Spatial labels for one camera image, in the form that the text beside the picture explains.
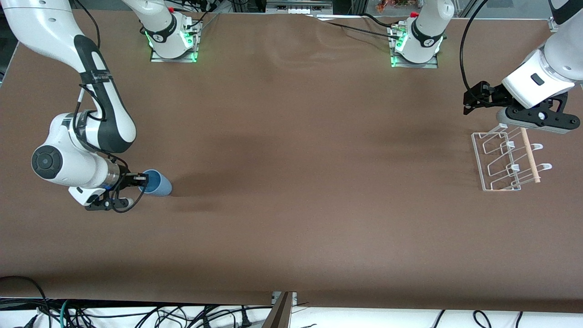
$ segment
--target brown table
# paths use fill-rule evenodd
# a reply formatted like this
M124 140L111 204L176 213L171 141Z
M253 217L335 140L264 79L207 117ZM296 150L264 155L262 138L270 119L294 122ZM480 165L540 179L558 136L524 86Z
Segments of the brown table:
M20 46L0 89L0 275L54 298L268 303L294 290L313 306L583 310L583 128L531 132L554 165L541 184L481 191L469 135L496 109L462 115L465 20L439 69L415 70L391 68L382 37L302 15L222 15L198 63L150 63L133 13L94 15L138 128L122 157L174 191L117 215L38 178L31 154L73 111L79 76ZM549 33L475 22L470 83L500 81ZM583 92L570 97L581 115Z

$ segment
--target teal cable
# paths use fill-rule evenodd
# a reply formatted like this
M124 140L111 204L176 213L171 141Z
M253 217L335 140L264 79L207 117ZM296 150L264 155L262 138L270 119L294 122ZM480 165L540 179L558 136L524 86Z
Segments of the teal cable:
M59 319L61 321L61 328L65 328L65 309L67 307L67 303L69 303L68 299L63 303L63 306L61 307L61 314L59 315Z

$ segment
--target wooden dowel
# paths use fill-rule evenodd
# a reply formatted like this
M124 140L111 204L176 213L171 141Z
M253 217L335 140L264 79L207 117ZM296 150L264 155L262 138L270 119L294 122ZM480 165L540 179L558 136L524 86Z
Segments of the wooden dowel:
M522 141L526 146L526 157L528 157L528 163L531 166L532 177L535 178L535 183L540 183L539 171L536 169L535 157L532 155L531 142L528 140L526 129L520 128L520 134L522 134Z

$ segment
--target black strap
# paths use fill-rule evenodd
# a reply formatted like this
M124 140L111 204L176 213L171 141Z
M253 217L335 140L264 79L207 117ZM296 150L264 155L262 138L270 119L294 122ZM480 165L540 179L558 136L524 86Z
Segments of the black strap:
M150 31L148 29L146 30L146 33L148 36L150 36L150 39L154 40L157 43L164 43L166 42L166 39L172 35L172 33L174 33L174 31L176 30L176 17L174 15L170 15L172 17L172 22L170 22L170 25L168 25L167 28L158 31L158 32L154 32L154 31Z
M102 83L113 80L113 76L107 69L92 69L79 74L83 84Z
M423 48L430 48L432 47L436 42L439 41L439 39L441 39L441 36L443 35L444 32L441 32L441 34L439 34L438 36L428 36L426 34L423 34L418 28L417 28L417 19L415 19L413 21L413 23L411 24L411 32L413 33L413 36L419 40L419 43L421 43L421 46Z
M583 0L569 0L560 8L555 8L552 1L549 0L549 5L554 21L561 25L583 9Z

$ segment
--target blue cup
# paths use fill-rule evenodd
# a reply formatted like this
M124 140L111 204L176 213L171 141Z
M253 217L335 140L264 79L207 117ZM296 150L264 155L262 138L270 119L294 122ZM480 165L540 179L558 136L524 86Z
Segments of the blue cup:
M146 170L144 174L147 175L147 186L144 191L145 194L164 197L172 192L172 184L162 173L156 170Z

